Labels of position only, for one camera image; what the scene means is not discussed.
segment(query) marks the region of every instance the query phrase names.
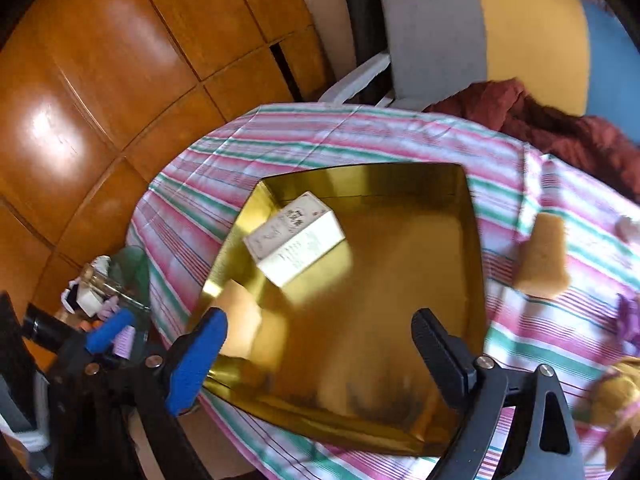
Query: gray cushion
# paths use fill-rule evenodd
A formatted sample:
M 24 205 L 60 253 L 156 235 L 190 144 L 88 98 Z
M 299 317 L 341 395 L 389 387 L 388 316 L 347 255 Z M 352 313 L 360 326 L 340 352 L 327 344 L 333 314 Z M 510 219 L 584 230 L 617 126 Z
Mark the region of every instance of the gray cushion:
M 413 110 L 415 112 L 423 111 L 427 106 L 431 104 L 427 98 L 419 99 L 417 97 L 405 97 L 403 99 L 396 99 L 393 101 L 389 108 L 397 108 L 398 110 Z
M 398 99 L 441 101 L 486 80 L 480 0 L 382 0 Z

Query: blue cushion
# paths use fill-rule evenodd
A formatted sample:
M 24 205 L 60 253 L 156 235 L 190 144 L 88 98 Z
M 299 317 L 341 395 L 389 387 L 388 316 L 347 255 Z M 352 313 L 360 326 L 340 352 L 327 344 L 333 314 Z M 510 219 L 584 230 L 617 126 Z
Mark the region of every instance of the blue cushion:
M 640 53 L 615 16 L 582 6 L 591 47 L 586 114 L 605 118 L 640 144 Z

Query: pink striped fabric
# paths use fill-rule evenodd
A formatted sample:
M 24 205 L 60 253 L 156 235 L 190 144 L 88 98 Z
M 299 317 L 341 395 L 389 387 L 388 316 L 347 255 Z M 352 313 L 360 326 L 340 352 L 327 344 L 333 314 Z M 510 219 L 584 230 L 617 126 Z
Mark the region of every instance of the pink striped fabric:
M 479 222 L 490 327 L 485 351 L 502 366 L 551 364 L 572 407 L 587 478 L 607 478 L 588 425 L 589 390 L 622 356 L 617 294 L 640 289 L 638 254 L 617 239 L 620 215 L 640 210 L 604 184 L 529 145 L 439 114 L 324 104 L 270 105 L 198 140 L 153 180 L 127 242 L 150 259 L 155 322 L 167 344 L 182 331 L 226 234 L 265 176 L 397 160 L 463 164 Z M 517 246 L 536 214 L 565 219 L 571 288 L 554 301 L 509 285 Z M 207 413 L 238 449 L 279 479 L 426 478 L 436 458 L 382 456 L 312 442 L 203 394 Z M 503 410 L 478 478 L 495 470 L 513 410 Z

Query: gold box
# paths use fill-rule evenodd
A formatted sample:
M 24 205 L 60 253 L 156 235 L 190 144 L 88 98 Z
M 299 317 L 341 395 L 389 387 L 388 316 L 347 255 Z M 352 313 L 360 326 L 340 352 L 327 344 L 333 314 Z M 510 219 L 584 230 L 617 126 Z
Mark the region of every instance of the gold box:
M 277 288 L 242 238 L 305 191 L 334 210 L 346 238 Z M 225 307 L 229 345 L 207 390 L 336 446 L 413 456 L 446 448 L 458 417 L 415 349 L 410 321 L 428 306 L 472 354 L 482 351 L 481 248 L 461 166 L 362 164 L 265 178 L 222 245 L 190 326 L 230 280 L 246 290 L 231 282 L 225 293 L 244 299 Z

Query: maroon fabric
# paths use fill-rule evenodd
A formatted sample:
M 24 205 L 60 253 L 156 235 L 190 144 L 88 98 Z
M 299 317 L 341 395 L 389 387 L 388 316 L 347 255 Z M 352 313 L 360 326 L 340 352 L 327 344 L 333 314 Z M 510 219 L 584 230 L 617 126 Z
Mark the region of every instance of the maroon fabric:
M 640 150 L 604 119 L 540 105 L 517 79 L 474 83 L 424 111 L 462 117 L 528 142 L 640 202 Z

